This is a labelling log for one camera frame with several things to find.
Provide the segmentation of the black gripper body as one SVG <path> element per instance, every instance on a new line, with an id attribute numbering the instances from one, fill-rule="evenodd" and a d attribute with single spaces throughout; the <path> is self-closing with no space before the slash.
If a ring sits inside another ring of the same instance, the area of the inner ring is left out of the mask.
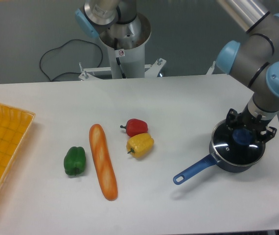
<path id="1" fill-rule="evenodd" d="M 269 124 L 269 120 L 262 120 L 262 115 L 258 114 L 254 117 L 248 109 L 244 109 L 242 112 L 242 128 L 236 129 L 242 132 L 249 131 L 254 135 L 254 129 L 264 129 Z"/>

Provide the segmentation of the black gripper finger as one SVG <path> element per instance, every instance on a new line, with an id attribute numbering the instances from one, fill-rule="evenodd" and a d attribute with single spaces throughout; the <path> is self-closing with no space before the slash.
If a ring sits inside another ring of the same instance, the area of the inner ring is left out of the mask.
<path id="1" fill-rule="evenodd" d="M 226 128 L 229 131 L 242 128 L 242 113 L 238 113 L 235 109 L 229 109 L 226 119 Z"/>
<path id="2" fill-rule="evenodd" d="M 264 129 L 254 129 L 254 143 L 266 143 L 273 139 L 277 133 L 277 128 L 266 126 Z"/>

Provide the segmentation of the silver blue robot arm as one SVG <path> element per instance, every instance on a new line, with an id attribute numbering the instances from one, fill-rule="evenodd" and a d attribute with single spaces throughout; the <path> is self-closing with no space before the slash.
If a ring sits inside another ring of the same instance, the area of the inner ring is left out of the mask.
<path id="1" fill-rule="evenodd" d="M 215 61 L 217 67 L 253 91 L 241 113 L 230 110 L 223 126 L 241 145 L 265 143 L 276 133 L 269 122 L 279 112 L 279 62 L 268 59 L 279 48 L 279 14 L 271 14 L 257 0 L 221 0 L 219 4 L 249 35 L 246 43 L 228 42 Z M 75 19 L 92 38 L 107 47 L 113 78 L 157 75 L 156 62 L 144 68 L 144 45 L 151 29 L 133 0 L 88 0 Z"/>

